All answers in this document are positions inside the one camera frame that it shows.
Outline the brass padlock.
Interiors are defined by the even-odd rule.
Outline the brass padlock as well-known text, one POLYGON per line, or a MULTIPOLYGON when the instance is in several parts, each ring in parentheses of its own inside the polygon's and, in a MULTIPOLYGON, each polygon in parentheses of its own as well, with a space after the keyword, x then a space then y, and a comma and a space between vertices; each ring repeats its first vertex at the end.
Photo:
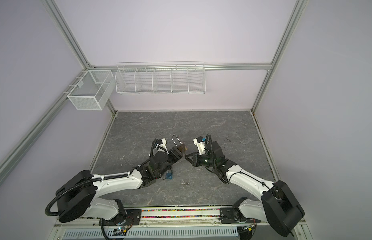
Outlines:
POLYGON ((175 134, 172 135, 172 141, 181 153, 186 152, 186 150, 187 150, 186 145, 179 139, 179 137, 177 135, 175 135, 175 134))

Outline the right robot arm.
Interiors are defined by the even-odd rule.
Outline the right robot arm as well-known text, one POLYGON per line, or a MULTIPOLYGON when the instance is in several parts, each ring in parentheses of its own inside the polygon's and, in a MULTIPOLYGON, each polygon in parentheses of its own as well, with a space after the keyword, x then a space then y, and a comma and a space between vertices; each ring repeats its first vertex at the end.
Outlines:
POLYGON ((255 224, 263 221, 282 237, 292 234, 305 212, 285 182, 265 180, 227 159, 210 134, 197 137, 193 142, 198 151, 185 156, 192 166, 204 166, 224 184, 237 185, 257 198, 256 201, 240 198, 229 214, 221 214, 221 220, 237 223, 252 220, 255 224))

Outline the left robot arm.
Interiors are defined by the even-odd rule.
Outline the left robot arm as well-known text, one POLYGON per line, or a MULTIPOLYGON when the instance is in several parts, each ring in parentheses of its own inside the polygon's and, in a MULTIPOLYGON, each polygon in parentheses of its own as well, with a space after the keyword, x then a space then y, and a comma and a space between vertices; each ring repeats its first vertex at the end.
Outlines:
POLYGON ((154 184, 183 157, 185 151, 186 146, 183 143, 168 150, 165 139, 155 139, 150 157, 129 172, 93 175, 89 170, 80 171, 56 191, 44 213, 49 217, 58 217, 61 223, 86 217, 121 224, 127 218, 122 201, 105 200, 102 197, 154 184))

